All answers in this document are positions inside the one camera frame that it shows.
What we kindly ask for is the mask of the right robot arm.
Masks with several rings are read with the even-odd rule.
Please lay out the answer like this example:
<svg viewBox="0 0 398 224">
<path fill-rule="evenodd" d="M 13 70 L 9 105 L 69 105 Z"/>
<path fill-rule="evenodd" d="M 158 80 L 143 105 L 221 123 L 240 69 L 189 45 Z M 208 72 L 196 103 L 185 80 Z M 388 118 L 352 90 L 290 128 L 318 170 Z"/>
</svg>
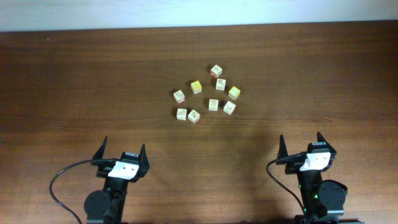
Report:
<svg viewBox="0 0 398 224">
<path fill-rule="evenodd" d="M 342 220 L 343 205 L 348 188 L 335 180 L 322 179 L 336 157 L 336 150 L 321 133 L 311 142 L 307 150 L 298 154 L 288 154 L 284 137 L 279 138 L 277 165 L 285 166 L 285 173 L 295 174 L 301 193 L 299 205 L 303 215 L 294 218 L 295 223 L 360 223 L 359 220 Z"/>
</svg>

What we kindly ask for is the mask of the wooden block leaf drawing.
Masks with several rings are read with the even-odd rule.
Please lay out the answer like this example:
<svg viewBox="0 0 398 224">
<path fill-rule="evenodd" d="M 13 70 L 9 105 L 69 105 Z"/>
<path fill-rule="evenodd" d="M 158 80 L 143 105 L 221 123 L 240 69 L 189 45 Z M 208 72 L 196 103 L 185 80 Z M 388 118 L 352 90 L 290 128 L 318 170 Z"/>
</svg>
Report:
<svg viewBox="0 0 398 224">
<path fill-rule="evenodd" d="M 187 116 L 188 120 L 191 121 L 193 124 L 196 124 L 197 121 L 200 119 L 200 113 L 195 111 L 195 110 L 191 110 L 191 112 L 189 112 L 188 116 Z"/>
</svg>

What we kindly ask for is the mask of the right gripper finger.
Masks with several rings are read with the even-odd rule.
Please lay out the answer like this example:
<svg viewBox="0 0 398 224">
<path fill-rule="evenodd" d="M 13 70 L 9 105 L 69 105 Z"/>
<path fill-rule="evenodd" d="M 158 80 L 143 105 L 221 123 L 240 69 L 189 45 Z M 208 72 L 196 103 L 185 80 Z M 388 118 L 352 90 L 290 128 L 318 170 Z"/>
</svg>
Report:
<svg viewBox="0 0 398 224">
<path fill-rule="evenodd" d="M 323 137 L 321 132 L 317 132 L 317 146 L 329 146 L 330 144 L 327 140 Z"/>
<path fill-rule="evenodd" d="M 285 159 L 288 157 L 287 146 L 285 144 L 284 136 L 281 134 L 279 136 L 279 150 L 277 154 L 277 159 Z"/>
</svg>

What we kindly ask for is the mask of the wooden block green letter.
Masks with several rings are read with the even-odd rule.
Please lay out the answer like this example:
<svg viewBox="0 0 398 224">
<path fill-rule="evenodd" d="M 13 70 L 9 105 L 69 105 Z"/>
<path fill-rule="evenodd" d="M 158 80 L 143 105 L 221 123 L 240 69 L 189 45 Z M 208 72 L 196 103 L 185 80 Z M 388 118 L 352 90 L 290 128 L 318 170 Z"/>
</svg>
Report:
<svg viewBox="0 0 398 224">
<path fill-rule="evenodd" d="M 236 105 L 231 101 L 227 101 L 223 107 L 223 111 L 229 115 L 232 115 L 235 109 Z"/>
</svg>

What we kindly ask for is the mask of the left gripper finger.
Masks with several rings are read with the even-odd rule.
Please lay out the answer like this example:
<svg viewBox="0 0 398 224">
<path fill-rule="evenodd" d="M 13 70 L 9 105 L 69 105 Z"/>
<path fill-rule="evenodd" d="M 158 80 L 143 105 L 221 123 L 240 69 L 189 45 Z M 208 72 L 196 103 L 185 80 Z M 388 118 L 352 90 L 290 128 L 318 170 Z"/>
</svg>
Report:
<svg viewBox="0 0 398 224">
<path fill-rule="evenodd" d="M 141 164 L 141 169 L 142 170 L 149 170 L 150 169 L 149 161 L 148 161 L 147 154 L 146 154 L 146 146 L 145 146 L 145 144 L 143 144 L 142 147 L 141 147 L 140 164 Z"/>
<path fill-rule="evenodd" d="M 98 160 L 102 160 L 103 159 L 103 155 L 104 155 L 104 151 L 106 149 L 106 144 L 108 141 L 108 137 L 106 136 L 103 140 L 102 145 L 100 145 L 99 149 L 95 152 L 94 156 L 92 157 L 92 159 L 94 161 L 98 161 Z"/>
</svg>

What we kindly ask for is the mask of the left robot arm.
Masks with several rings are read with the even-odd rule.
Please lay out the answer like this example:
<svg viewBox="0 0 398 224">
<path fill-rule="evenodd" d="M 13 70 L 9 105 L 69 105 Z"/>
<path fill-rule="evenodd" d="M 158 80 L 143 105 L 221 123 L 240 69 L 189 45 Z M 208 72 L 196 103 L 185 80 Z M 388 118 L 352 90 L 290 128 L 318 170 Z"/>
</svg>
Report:
<svg viewBox="0 0 398 224">
<path fill-rule="evenodd" d="M 138 154 L 123 152 L 119 159 L 104 159 L 107 140 L 104 139 L 91 162 L 97 167 L 96 176 L 104 179 L 104 185 L 90 193 L 84 202 L 87 223 L 121 223 L 128 185 L 143 178 L 150 169 L 145 146 Z"/>
</svg>

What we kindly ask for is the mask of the wooden block letter drawing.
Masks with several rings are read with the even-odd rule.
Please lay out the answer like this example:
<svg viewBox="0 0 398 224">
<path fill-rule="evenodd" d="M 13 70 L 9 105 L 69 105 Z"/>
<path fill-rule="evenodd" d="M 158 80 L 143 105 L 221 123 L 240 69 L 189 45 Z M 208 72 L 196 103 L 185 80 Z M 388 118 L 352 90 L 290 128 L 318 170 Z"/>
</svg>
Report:
<svg viewBox="0 0 398 224">
<path fill-rule="evenodd" d="M 219 103 L 219 100 L 217 100 L 217 99 L 209 99 L 208 109 L 210 111 L 217 111 L 218 103 Z"/>
</svg>

